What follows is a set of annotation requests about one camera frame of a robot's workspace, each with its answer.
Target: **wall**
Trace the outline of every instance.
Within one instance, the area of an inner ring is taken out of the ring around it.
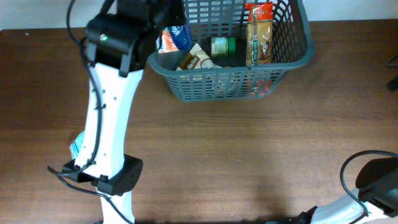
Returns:
[[[76,0],[71,25],[84,27],[102,0]],[[398,0],[303,0],[310,21],[398,19]],[[69,0],[0,0],[0,29],[65,27]]]

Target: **green can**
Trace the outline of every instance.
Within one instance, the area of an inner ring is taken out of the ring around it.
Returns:
[[[212,37],[212,57],[235,57],[235,37]]]

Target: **basket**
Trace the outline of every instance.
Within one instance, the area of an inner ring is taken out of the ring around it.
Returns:
[[[266,0],[184,0],[193,41],[207,37],[246,38],[248,13],[245,2]],[[201,68],[175,71],[189,50],[153,53],[148,62],[163,75],[173,94],[182,101],[263,98],[284,79],[289,70],[309,63],[314,44],[302,0],[274,2],[272,63],[250,67]]]

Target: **wooden table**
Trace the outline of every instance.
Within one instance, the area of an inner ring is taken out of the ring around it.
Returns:
[[[385,87],[398,75],[386,67],[398,54],[398,21],[311,29],[314,59],[261,100],[182,103],[145,71],[125,145],[144,160],[133,195],[139,221],[295,216],[344,194],[339,171],[350,155],[398,152],[398,93]],[[84,129],[88,79],[78,49],[65,29],[4,30],[0,56],[0,223],[100,220],[98,198],[46,171],[70,160]],[[350,188],[372,158],[348,167]]]

